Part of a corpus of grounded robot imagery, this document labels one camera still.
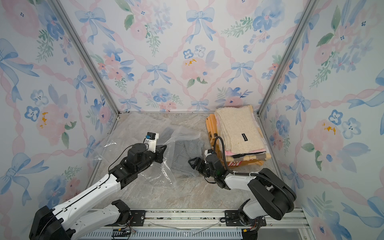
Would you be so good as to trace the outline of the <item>grey fleece blanket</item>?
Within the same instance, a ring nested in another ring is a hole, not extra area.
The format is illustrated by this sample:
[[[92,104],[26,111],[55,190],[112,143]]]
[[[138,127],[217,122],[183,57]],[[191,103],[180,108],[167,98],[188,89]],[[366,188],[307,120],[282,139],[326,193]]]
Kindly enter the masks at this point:
[[[167,149],[164,153],[164,167],[171,174],[180,174],[190,178],[199,176],[189,160],[203,157],[204,141],[201,133],[183,126],[169,126],[160,134],[160,143]]]

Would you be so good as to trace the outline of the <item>orange cartoon print blanket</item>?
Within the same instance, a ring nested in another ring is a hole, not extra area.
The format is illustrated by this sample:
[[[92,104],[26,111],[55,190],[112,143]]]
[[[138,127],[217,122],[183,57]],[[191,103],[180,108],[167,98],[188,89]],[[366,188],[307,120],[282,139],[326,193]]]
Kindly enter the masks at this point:
[[[207,130],[208,130],[210,144],[211,144],[211,147],[213,148],[214,147],[215,137],[218,135],[217,121],[216,121],[216,117],[215,117],[214,114],[210,114],[206,118],[206,127],[207,127]],[[230,166],[228,162],[227,162],[227,164],[228,164],[228,166],[230,168],[243,167],[243,166]]]

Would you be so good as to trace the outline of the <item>clear plastic vacuum bag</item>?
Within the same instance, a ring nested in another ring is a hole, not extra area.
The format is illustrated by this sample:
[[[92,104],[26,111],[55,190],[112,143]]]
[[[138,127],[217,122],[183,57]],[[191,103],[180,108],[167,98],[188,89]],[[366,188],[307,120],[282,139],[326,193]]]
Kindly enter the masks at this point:
[[[189,160],[202,158],[202,133],[175,115],[129,113],[111,135],[95,148],[92,157],[108,174],[128,185],[138,179],[153,186],[176,188],[183,178],[196,178]]]

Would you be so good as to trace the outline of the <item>yellow grey checked blanket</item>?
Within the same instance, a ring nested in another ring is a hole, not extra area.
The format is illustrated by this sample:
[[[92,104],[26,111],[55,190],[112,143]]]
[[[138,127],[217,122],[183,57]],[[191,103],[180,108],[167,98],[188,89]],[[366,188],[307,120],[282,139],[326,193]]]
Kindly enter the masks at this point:
[[[244,155],[239,158],[234,158],[232,156],[226,156],[227,162],[230,166],[245,166],[245,165],[263,165],[265,161],[271,159],[270,153],[261,153],[261,154],[252,154]]]

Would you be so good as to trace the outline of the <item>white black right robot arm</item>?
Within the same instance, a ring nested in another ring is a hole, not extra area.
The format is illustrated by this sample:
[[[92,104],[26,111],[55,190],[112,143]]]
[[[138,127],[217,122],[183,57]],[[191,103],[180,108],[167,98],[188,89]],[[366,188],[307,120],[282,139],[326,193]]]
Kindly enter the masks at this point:
[[[264,226],[266,216],[280,221],[286,213],[295,209],[295,192],[270,169],[263,168],[256,173],[238,173],[227,169],[212,150],[205,152],[205,159],[188,160],[193,170],[202,176],[212,178],[212,184],[226,190],[251,192],[255,200],[246,200],[237,211],[225,211],[227,226],[245,226],[252,229]]]

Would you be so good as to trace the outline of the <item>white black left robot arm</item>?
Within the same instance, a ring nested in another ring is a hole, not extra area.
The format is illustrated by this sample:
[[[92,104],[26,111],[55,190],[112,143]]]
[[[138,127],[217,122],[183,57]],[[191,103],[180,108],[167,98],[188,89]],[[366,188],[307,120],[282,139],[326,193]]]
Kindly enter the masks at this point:
[[[72,199],[53,208],[44,206],[34,217],[29,233],[31,240],[77,240],[101,227],[128,225],[133,219],[130,207],[115,200],[93,213],[88,211],[102,200],[137,179],[152,163],[161,164],[167,146],[138,143],[127,148],[127,156],[97,183]]]

